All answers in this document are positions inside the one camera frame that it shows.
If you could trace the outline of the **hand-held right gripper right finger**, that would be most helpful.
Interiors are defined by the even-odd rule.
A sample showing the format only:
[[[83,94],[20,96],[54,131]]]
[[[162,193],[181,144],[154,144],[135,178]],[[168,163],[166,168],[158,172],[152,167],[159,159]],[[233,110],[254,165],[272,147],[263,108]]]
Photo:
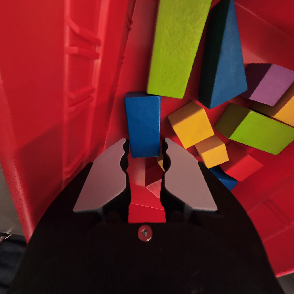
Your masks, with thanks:
[[[217,211],[196,158],[170,138],[162,147],[164,188],[193,210]]]

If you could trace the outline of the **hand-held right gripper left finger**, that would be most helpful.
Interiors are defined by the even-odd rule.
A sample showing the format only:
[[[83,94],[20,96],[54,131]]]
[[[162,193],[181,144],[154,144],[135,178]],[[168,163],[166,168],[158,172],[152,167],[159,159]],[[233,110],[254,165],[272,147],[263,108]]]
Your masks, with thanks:
[[[73,212],[102,212],[128,185],[129,140],[122,138],[93,162]]]

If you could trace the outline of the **red wooden cube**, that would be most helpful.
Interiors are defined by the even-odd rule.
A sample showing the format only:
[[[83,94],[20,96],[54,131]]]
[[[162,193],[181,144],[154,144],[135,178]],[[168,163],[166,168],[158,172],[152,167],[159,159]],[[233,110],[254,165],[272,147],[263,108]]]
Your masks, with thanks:
[[[157,198],[160,198],[161,183],[164,170],[158,163],[146,169],[145,186]]]

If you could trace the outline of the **small blue wooden block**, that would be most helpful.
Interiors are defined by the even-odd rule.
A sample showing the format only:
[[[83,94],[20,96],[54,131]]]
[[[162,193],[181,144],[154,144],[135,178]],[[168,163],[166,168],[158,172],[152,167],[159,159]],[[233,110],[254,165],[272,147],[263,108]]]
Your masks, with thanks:
[[[233,177],[227,175],[220,166],[209,168],[209,170],[222,182],[226,188],[232,191],[238,184],[238,181]]]

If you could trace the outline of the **red wooden block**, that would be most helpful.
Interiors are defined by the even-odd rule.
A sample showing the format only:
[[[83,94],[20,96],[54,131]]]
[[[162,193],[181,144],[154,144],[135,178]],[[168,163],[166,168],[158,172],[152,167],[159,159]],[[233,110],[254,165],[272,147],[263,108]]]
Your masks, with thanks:
[[[237,181],[243,181],[264,166],[233,141],[226,150],[229,161],[220,164],[220,168]]]

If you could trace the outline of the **long dark blue wooden block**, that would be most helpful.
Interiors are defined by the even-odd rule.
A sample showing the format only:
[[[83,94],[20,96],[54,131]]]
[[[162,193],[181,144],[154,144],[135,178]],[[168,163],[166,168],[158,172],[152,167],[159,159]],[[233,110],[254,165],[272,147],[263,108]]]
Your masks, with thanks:
[[[132,157],[158,157],[161,96],[145,91],[127,92],[124,104]]]

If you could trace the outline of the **small green wooden block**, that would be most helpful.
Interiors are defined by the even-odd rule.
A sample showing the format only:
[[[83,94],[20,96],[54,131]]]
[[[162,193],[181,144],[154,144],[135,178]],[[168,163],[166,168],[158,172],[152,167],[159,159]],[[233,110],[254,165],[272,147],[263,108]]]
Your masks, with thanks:
[[[291,126],[230,103],[215,125],[226,138],[278,155],[294,140]]]

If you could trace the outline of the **red plastic bin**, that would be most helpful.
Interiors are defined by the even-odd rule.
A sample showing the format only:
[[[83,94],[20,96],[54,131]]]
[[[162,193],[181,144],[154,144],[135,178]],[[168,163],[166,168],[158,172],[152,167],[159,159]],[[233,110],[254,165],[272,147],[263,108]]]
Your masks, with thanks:
[[[1,1],[1,164],[29,240],[62,189],[126,137],[147,86],[159,1]],[[293,1],[235,1],[243,58],[293,70]],[[293,272],[293,143],[233,193],[279,277]]]

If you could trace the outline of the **blue triangular wooden block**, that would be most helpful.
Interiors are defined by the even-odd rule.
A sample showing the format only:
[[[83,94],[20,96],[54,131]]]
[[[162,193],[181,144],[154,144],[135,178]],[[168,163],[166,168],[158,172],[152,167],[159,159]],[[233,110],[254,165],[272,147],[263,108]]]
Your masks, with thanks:
[[[247,89],[235,4],[222,0],[208,17],[198,101],[212,109]]]

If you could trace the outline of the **purple wooden block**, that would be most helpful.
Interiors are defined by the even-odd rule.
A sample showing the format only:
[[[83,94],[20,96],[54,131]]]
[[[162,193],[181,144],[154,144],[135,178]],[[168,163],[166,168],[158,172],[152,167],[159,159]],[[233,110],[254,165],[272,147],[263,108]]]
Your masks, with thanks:
[[[274,106],[294,81],[294,71],[277,64],[251,63],[245,74],[248,89],[239,95],[269,106]]]

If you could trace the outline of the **long green wooden block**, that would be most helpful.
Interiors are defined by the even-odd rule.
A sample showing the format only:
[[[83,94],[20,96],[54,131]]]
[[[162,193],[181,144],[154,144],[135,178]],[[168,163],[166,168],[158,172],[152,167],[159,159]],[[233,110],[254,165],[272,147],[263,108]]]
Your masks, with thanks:
[[[147,93],[182,99],[211,0],[159,2]]]

